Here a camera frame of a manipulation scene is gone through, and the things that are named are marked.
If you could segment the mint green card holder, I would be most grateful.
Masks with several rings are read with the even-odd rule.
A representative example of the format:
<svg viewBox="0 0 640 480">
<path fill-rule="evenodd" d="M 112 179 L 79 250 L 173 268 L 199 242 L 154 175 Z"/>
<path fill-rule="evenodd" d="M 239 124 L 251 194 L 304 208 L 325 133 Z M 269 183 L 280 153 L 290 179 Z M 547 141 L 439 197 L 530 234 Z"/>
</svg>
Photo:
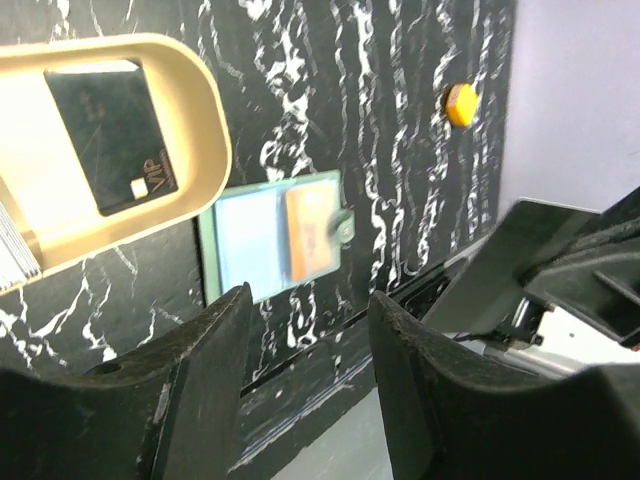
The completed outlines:
<svg viewBox="0 0 640 480">
<path fill-rule="evenodd" d="M 337 210 L 329 223 L 332 264 L 295 282 L 291 279 L 285 194 L 296 186 L 325 180 L 336 183 Z M 247 283 L 253 302 L 259 303 L 338 270 L 341 249 L 355 236 L 355 213 L 343 206 L 341 191 L 338 170 L 225 189 L 198 217 L 206 302 Z"/>
</svg>

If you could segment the tan oval wooden tray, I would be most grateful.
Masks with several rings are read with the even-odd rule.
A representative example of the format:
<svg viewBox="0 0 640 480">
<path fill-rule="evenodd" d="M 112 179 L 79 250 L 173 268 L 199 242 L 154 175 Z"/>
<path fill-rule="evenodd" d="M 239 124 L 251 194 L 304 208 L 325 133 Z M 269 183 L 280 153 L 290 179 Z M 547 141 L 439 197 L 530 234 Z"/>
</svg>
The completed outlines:
<svg viewBox="0 0 640 480">
<path fill-rule="evenodd" d="M 142 33 L 1 50 L 1 289 L 192 218 L 232 147 L 204 62 Z"/>
</svg>

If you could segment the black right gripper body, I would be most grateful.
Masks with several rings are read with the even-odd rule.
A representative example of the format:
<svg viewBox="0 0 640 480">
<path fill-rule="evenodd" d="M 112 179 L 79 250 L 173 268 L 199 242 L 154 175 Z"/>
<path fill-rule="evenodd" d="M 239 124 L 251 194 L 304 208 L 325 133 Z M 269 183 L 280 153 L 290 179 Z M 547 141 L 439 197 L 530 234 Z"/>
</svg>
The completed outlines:
<svg viewBox="0 0 640 480">
<path fill-rule="evenodd" d="M 601 213 L 518 201 L 425 314 L 443 333 L 515 330 L 559 307 L 620 346 L 639 348 L 639 193 Z"/>
</svg>

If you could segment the black VIP credit card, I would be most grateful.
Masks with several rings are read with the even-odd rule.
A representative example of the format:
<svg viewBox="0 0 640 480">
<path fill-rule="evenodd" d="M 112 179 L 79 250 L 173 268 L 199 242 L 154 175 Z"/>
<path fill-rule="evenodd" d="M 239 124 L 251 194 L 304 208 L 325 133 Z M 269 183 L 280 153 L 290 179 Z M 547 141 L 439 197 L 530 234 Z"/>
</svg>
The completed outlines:
<svg viewBox="0 0 640 480">
<path fill-rule="evenodd" d="M 43 76 L 101 215 L 179 189 L 140 61 L 76 64 Z"/>
</svg>

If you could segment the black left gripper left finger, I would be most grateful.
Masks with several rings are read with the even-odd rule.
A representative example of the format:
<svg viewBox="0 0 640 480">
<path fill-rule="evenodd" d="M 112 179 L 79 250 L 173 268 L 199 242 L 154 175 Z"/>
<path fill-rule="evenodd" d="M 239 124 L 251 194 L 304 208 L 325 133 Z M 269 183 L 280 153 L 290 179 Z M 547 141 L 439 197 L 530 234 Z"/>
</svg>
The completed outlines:
<svg viewBox="0 0 640 480">
<path fill-rule="evenodd" d="M 248 285 L 85 374 L 1 373 L 5 479 L 223 479 L 252 317 Z"/>
</svg>

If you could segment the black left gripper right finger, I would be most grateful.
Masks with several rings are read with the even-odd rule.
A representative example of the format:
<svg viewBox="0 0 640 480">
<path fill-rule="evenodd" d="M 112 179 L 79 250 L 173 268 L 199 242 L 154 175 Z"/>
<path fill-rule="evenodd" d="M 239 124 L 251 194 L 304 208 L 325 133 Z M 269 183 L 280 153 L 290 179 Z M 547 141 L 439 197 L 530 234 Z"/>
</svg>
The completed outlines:
<svg viewBox="0 0 640 480">
<path fill-rule="evenodd" d="M 395 478 L 638 477 L 636 365 L 547 379 L 429 330 L 379 292 L 368 321 Z"/>
</svg>

